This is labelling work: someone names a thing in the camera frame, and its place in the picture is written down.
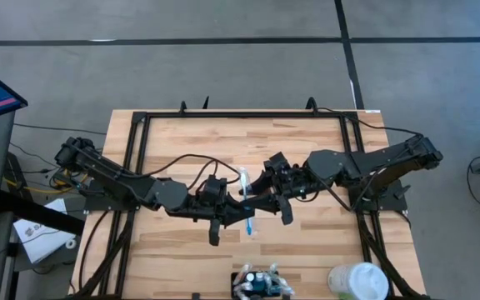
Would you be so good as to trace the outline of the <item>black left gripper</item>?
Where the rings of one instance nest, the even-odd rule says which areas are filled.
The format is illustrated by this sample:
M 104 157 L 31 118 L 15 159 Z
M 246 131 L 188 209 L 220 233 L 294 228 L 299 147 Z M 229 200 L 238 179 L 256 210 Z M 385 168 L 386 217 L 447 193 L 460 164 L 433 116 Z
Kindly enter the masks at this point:
M 255 210 L 243 202 L 235 200 L 226 192 L 200 192 L 189 194 L 188 211 L 190 218 L 208 220 L 209 243 L 218 246 L 221 227 L 225 228 L 244 219 L 252 218 Z

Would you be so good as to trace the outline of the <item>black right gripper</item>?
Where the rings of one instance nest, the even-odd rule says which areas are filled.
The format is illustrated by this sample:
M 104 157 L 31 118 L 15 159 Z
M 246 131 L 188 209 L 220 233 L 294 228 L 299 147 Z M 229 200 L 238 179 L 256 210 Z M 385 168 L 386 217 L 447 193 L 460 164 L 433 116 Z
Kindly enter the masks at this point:
M 271 187 L 273 193 L 263 194 Z M 260 176 L 251 182 L 248 190 L 249 195 L 258 196 L 247 198 L 242 205 L 245 208 L 266 212 L 281 212 L 282 223 L 289 225 L 293 222 L 293 210 L 289 200 L 306 201 L 306 189 L 303 171 L 285 165 L 275 169 L 273 175 L 270 171 L 261 171 Z

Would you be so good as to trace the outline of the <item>black wire basket organizer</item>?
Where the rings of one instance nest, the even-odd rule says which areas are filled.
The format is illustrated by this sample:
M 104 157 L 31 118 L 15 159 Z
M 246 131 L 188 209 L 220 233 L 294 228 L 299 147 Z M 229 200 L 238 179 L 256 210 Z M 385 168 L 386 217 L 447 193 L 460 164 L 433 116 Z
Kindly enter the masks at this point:
M 233 272 L 231 274 L 233 300 L 263 300 L 281 296 L 282 288 L 268 272 Z

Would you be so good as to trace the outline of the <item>white lidded wipes canister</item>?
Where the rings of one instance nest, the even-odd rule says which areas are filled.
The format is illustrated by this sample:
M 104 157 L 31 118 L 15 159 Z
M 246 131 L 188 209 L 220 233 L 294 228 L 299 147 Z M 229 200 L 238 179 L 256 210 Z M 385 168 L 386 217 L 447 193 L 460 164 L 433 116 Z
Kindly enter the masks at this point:
M 370 262 L 334 267 L 327 285 L 339 300 L 385 300 L 389 291 L 387 276 Z

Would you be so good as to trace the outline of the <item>black stand leg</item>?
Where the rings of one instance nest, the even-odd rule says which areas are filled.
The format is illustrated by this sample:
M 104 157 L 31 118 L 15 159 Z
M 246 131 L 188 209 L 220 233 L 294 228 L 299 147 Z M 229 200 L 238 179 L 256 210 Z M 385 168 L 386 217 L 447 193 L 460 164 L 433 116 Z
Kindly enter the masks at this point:
M 57 211 L 44 207 L 5 191 L 0 192 L 0 213 L 3 212 L 10 212 L 17 218 L 75 235 L 80 235 L 85 225 L 82 219 L 71 216 L 66 210 Z

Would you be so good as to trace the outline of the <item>white printed box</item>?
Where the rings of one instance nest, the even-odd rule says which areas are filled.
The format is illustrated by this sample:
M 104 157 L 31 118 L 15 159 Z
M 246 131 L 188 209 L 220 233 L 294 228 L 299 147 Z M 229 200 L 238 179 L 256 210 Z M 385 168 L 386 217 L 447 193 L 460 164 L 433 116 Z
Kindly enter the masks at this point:
M 24 219 L 15 221 L 13 227 L 29 262 L 33 264 L 41 262 L 59 248 L 66 248 L 65 242 L 77 237 L 76 234 Z

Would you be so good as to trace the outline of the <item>black metal table frame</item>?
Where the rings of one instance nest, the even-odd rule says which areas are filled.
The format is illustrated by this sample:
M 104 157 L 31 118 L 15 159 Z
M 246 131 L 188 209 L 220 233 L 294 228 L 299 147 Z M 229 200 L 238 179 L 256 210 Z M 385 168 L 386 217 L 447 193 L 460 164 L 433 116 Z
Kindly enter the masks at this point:
M 136 174 L 185 183 L 191 194 L 209 175 L 227 179 L 243 202 L 239 168 L 250 184 L 282 152 L 299 166 L 317 150 L 370 153 L 388 144 L 378 113 L 303 110 L 116 110 L 99 154 Z M 408 225 L 395 211 L 347 211 L 327 191 L 289 200 L 293 221 L 254 209 L 208 239 L 210 222 L 170 217 L 161 208 L 90 212 L 72 287 L 64 300 L 231 300 L 231 274 L 246 263 L 278 274 L 296 299 L 329 299 L 328 272 L 349 263 L 377 263 L 394 300 L 427 300 Z

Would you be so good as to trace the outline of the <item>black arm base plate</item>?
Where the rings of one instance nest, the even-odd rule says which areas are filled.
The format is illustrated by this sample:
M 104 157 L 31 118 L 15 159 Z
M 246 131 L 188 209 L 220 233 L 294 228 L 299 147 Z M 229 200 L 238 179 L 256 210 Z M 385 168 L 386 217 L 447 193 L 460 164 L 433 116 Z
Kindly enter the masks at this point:
M 84 209 L 87 211 L 128 212 L 140 208 L 137 202 L 116 200 L 109 196 L 104 191 L 103 186 L 96 181 L 91 181 L 87 188 L 80 189 L 78 192 L 85 197 Z
M 354 210 L 366 212 L 406 211 L 408 205 L 405 199 L 405 192 L 409 188 L 409 185 L 403 186 L 400 180 L 396 180 L 377 191 L 369 190 Z

